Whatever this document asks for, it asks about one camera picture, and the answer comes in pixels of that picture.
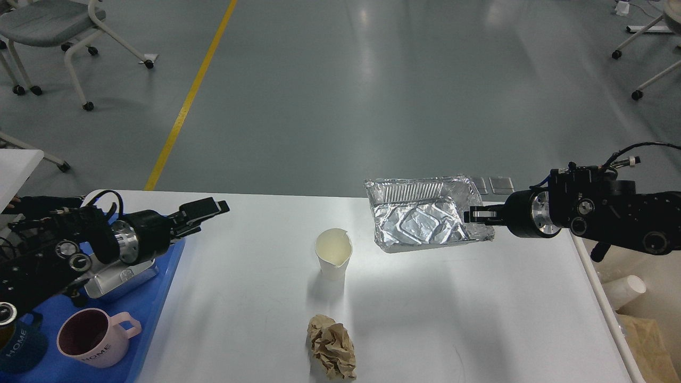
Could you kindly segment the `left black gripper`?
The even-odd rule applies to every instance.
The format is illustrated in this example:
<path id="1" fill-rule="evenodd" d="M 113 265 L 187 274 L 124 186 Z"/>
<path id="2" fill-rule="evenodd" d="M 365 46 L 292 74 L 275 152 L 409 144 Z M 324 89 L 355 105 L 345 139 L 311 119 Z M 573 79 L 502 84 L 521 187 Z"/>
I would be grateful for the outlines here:
<path id="1" fill-rule="evenodd" d="M 200 232 L 203 221 L 229 211 L 226 201 L 203 198 L 182 204 L 170 218 L 153 210 L 123 215 L 111 226 L 119 246 L 118 260 L 137 265 L 160 257 L 168 251 L 172 240 Z"/>

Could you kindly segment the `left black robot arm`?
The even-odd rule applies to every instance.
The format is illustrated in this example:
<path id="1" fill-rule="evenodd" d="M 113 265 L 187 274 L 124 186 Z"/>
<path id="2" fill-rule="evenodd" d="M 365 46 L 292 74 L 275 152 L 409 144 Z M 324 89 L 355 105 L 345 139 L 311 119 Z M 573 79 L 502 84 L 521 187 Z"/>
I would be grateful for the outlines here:
<path id="1" fill-rule="evenodd" d="M 156 259 L 230 209 L 226 201 L 208 197 L 182 204 L 171 215 L 125 213 L 121 194 L 114 192 L 116 201 L 105 212 L 96 203 L 108 193 L 101 191 L 76 209 L 8 225 L 21 242 L 12 246 L 14 257 L 2 261 L 2 327 L 52 296 L 78 289 L 95 262 L 133 266 Z"/>

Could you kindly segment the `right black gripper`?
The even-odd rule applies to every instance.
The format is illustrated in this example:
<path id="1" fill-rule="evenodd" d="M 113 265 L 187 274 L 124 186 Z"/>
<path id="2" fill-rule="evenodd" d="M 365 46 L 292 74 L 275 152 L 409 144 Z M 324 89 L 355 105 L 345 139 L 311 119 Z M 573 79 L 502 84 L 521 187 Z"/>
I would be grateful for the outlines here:
<path id="1" fill-rule="evenodd" d="M 463 215 L 466 223 L 504 224 L 520 238 L 553 238 L 561 230 L 551 219 L 547 189 L 518 191 L 504 204 L 471 206 Z"/>

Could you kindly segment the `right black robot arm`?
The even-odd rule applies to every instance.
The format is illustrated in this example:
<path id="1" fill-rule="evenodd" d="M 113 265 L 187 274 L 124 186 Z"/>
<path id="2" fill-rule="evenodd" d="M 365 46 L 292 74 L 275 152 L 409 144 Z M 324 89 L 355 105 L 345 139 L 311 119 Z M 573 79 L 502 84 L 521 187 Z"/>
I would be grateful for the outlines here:
<path id="1" fill-rule="evenodd" d="M 629 145 L 601 165 L 570 162 L 554 168 L 542 182 L 513 192 L 503 204 L 465 209 L 463 220 L 504 226 L 520 238 L 553 238 L 567 229 L 596 243 L 589 255 L 594 262 L 601 262 L 612 246 L 650 255 L 678 251 L 679 192 L 639 194 L 633 181 L 618 179 L 619 168 L 640 163 L 637 156 L 622 156 L 642 146 L 653 142 Z"/>

